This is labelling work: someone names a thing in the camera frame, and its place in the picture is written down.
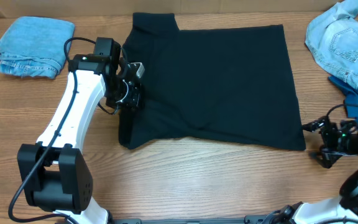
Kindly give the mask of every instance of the light blue jeans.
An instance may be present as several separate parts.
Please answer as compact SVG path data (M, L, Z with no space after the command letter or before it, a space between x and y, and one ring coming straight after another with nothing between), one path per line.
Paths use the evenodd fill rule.
M55 78L64 66L63 45L73 37L74 27L58 19L18 18L0 40L0 72Z
M358 90L358 0L345 0L313 19L306 45L325 71Z

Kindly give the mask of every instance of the black shirt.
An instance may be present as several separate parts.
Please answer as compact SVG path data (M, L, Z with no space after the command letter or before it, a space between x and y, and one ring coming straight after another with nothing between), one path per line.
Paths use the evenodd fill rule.
M123 45L142 62L145 108L120 113L120 143L195 138L304 150L283 26L179 30L135 13Z

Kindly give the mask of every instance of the wood grain surface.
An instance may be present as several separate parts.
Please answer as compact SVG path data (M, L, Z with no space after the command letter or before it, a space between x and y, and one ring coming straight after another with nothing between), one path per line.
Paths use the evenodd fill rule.
M180 29L283 24L301 119L307 123L344 99L304 44L306 26L318 14L204 14L177 15L176 19ZM131 16L63 19L75 23L77 37L113 37L121 44L132 25ZM0 19L0 38L13 21ZM70 56L92 51L91 44L76 41ZM17 151L23 143L33 144L44 131L66 83L66 69L55 80L0 74L0 223L11 223L7 207L21 183ZM332 114L334 121L345 117L343 109ZM193 138L152 141L129 151L118 143L118 123L118 116L97 109L83 151L94 179L93 196L115 218L214 218L268 213L286 204L334 197L358 168L358 157L342 158L331 169L312 161L307 152L318 150L321 139L317 133L305 133L306 152ZM28 206L23 196L14 213L26 218L44 214Z

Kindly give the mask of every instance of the jeans pocket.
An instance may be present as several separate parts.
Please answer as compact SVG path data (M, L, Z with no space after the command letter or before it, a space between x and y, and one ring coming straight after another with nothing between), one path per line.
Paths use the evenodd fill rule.
M358 59L358 32L347 28L333 36L329 50L351 62Z

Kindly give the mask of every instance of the robotic hand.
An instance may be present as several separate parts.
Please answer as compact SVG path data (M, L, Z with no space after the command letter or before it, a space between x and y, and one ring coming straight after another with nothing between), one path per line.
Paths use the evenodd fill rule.
M80 39L95 44L93 54L68 58L67 43ZM99 101L106 97L106 105L118 110L136 111L142 107L144 73L141 63L119 59L121 46L113 39L98 37L92 40L74 37L67 40L65 54L69 61L66 91L54 117L35 145L23 144L17 154L22 185L9 206L9 218L15 222L33 222L51 217L64 217L67 223L80 224L267 224L267 223L358 223L358 171L342 186L341 196L315 204L287 205L269 215L248 215L245 218L198 220L113 220L92 197L93 179L82 156L83 141L96 105L106 111ZM358 154L358 133L354 123L341 123L340 130L331 123L328 114L303 128L321 128L324 146L318 156L324 167L343 155ZM45 167L58 165L59 171ZM37 218L21 219L13 215L13 206L24 190L27 203L53 212Z

